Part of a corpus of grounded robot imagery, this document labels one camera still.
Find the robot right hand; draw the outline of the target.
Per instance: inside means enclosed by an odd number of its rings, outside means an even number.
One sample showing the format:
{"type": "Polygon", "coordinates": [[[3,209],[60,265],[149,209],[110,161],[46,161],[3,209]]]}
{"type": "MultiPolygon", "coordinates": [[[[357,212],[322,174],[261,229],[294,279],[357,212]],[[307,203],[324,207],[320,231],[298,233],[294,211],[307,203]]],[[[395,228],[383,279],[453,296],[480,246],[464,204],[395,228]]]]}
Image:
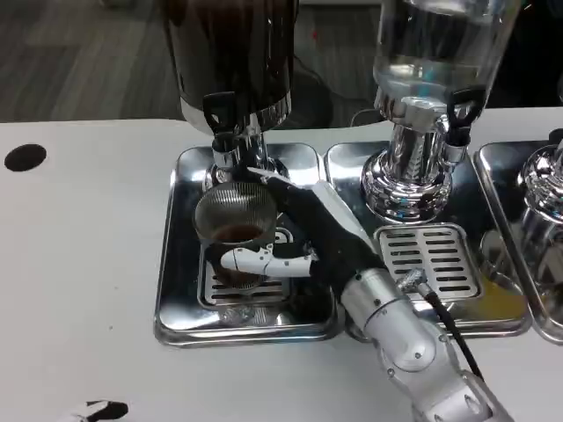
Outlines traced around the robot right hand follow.
{"type": "Polygon", "coordinates": [[[247,168],[242,174],[251,187],[267,192],[267,197],[304,234],[312,252],[286,257],[272,240],[237,242],[233,246],[210,247],[211,262],[222,270],[268,277],[319,277],[337,295],[347,285],[373,276],[379,287],[393,280],[373,242],[354,213],[333,187],[319,180],[304,188],[273,172],[247,168]]]}

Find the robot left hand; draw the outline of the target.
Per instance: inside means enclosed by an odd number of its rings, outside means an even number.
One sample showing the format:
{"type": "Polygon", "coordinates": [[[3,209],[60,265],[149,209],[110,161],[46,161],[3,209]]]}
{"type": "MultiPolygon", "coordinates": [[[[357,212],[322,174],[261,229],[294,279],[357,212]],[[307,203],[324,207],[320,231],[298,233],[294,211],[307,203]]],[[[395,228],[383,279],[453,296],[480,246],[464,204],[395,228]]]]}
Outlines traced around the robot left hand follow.
{"type": "Polygon", "coordinates": [[[88,401],[71,409],[59,418],[62,422],[116,421],[129,412],[126,403],[111,400],[88,401]]]}

